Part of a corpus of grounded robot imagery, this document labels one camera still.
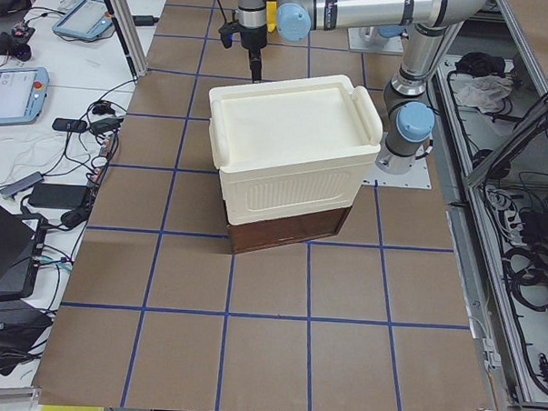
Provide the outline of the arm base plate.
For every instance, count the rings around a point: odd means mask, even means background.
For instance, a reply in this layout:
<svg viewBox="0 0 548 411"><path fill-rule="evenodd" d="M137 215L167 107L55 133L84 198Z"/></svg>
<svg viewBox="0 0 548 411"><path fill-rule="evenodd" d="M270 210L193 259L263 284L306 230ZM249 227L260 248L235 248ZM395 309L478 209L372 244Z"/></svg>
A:
<svg viewBox="0 0 548 411"><path fill-rule="evenodd" d="M392 155L385 147L370 165L364 176L363 185L389 186L410 189L431 189L427 158Z"/></svg>
<svg viewBox="0 0 548 411"><path fill-rule="evenodd" d="M349 28L349 48L359 53L401 55L404 33L403 27L392 25Z"/></svg>

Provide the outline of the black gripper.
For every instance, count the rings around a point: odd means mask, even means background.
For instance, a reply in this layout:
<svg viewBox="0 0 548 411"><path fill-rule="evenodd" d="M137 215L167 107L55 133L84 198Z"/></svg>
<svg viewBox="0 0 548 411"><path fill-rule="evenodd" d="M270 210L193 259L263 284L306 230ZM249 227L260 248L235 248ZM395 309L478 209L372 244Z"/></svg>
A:
<svg viewBox="0 0 548 411"><path fill-rule="evenodd" d="M238 8L238 24L241 44L249 51L249 68L253 83L261 82L262 53L267 45L267 13L265 8Z"/></svg>

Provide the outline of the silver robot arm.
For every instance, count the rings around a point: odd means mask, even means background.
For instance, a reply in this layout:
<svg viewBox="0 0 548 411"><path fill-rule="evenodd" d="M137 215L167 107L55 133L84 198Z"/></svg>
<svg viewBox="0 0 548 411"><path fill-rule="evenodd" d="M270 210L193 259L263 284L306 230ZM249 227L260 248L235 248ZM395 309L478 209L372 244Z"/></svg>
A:
<svg viewBox="0 0 548 411"><path fill-rule="evenodd" d="M298 41L312 31L341 28L405 26L412 29L398 72L385 88L385 103L414 100L457 35L463 21L487 0L237 0L237 18L222 26L221 40L238 33L248 51L254 82L262 80L261 50L267 44L267 6L277 3L278 33Z"/></svg>

